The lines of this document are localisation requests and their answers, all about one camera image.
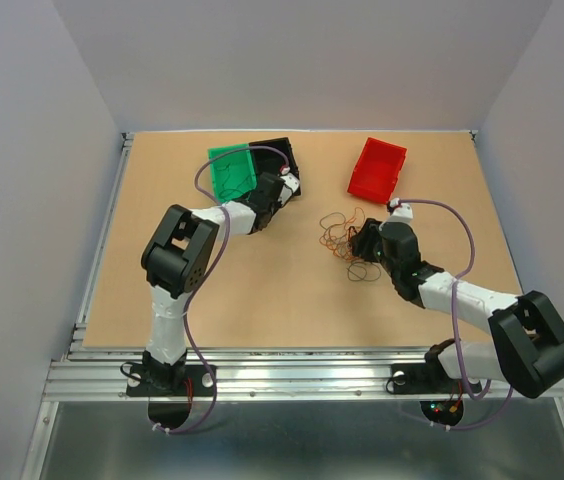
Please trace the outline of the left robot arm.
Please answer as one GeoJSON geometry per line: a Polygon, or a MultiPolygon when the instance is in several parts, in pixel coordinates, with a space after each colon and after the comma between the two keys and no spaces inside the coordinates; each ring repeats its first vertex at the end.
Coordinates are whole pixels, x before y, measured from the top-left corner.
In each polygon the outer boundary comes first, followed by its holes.
{"type": "Polygon", "coordinates": [[[129,396],[172,396],[184,390],[185,313],[211,270],[216,241],[225,251],[230,236],[263,230],[299,188],[299,178],[284,167],[276,175],[261,174],[256,187],[236,199],[205,209],[167,209],[141,257],[150,285],[152,324],[142,360],[121,367],[129,396]]]}

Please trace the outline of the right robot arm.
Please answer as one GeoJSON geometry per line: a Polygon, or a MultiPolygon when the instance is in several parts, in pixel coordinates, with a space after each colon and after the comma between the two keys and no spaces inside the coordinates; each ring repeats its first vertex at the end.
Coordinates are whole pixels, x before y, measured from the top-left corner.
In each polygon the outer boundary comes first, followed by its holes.
{"type": "Polygon", "coordinates": [[[383,267],[403,300],[490,335],[485,343],[451,339],[433,346],[422,366],[428,387],[444,390],[467,376],[506,382],[537,398],[564,378],[564,321],[545,294],[501,293],[456,279],[422,259],[404,222],[368,219],[349,244],[354,256],[383,267]]]}

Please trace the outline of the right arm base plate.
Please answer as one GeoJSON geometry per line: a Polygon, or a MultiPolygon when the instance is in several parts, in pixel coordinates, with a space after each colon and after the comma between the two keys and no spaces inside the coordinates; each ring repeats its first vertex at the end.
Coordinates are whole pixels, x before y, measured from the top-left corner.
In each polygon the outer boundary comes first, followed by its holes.
{"type": "Polygon", "coordinates": [[[442,367],[427,363],[395,363],[384,380],[392,395],[458,395],[464,390],[459,378],[450,377],[442,367]]]}

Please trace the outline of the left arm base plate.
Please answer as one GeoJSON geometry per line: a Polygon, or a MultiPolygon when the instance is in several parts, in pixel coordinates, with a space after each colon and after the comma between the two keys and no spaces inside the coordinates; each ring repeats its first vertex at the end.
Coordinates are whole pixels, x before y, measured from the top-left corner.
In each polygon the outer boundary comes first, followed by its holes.
{"type": "Polygon", "coordinates": [[[126,378],[126,395],[131,398],[185,396],[211,398],[214,384],[202,365],[177,364],[170,373],[151,372],[145,365],[125,362],[120,373],[126,378]]]}

